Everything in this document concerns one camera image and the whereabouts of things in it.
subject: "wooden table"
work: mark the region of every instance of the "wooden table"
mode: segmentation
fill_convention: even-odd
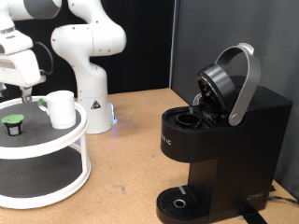
[[[0,209],[0,224],[161,223],[157,196],[186,185],[189,164],[170,160],[160,150],[161,115],[187,105],[170,89],[109,95],[119,120],[112,130],[88,135],[92,173],[71,197],[30,210]],[[271,195],[292,196],[278,183]],[[269,202],[261,215],[269,224],[298,224],[299,206]],[[220,224],[246,224],[241,217]]]

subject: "white mug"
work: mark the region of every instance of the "white mug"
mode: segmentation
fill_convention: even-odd
[[[38,101],[41,110],[50,116],[54,129],[67,129],[76,124],[76,110],[74,93],[72,91],[54,91]]]

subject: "round shelf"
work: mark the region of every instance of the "round shelf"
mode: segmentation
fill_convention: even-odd
[[[37,106],[41,97],[33,97],[29,104],[21,99],[0,104],[0,118],[25,116],[21,135],[8,136],[4,125],[0,129],[0,206],[27,209],[57,203],[80,189],[90,176],[84,108],[75,103],[76,125],[57,130]]]

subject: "black coffee maker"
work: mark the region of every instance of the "black coffee maker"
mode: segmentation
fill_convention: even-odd
[[[224,69],[239,53],[247,76],[229,77]],[[163,223],[211,223],[265,208],[292,102],[258,87],[260,74],[252,46],[228,48],[199,72],[194,105],[164,112],[161,150],[189,162],[190,172],[187,185],[159,195]]]

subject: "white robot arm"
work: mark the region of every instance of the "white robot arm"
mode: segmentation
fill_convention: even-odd
[[[5,83],[20,86],[22,99],[31,101],[31,87],[45,81],[40,75],[36,56],[29,50],[32,39],[15,30],[13,21],[51,19],[60,10],[62,0],[0,1],[0,96]]]
[[[126,45],[123,29],[110,19],[100,0],[68,0],[70,10],[88,24],[56,28],[51,37],[54,51],[73,68],[78,102],[85,108],[87,133],[102,133],[112,127],[112,105],[107,97],[107,73],[90,57],[120,53]]]

